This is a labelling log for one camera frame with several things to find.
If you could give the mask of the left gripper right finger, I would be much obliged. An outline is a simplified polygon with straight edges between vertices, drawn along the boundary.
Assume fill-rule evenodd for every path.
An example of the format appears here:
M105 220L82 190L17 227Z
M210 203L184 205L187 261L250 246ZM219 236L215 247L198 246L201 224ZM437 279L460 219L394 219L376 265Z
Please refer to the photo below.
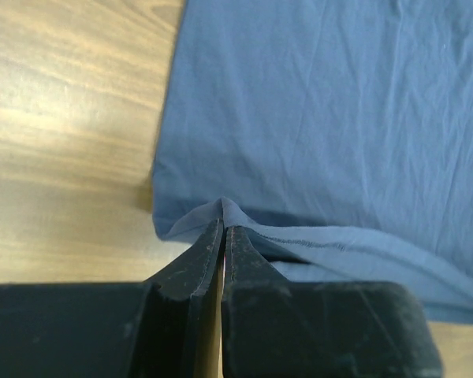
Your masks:
M222 368L227 377L441 377L421 305L390 282L296 283L225 234Z

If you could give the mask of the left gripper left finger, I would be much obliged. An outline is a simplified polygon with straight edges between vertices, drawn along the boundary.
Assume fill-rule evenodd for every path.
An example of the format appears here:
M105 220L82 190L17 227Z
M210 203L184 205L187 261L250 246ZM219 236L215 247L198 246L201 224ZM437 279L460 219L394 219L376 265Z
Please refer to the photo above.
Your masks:
M0 377L216 377L224 225L141 282L0 284Z

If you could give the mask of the blue tank top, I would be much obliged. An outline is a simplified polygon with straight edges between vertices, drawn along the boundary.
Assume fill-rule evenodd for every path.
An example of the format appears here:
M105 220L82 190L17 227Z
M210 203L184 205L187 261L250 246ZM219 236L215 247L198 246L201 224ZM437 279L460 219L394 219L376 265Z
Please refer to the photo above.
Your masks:
M473 324L473 1L186 2L152 187L160 239L221 218Z

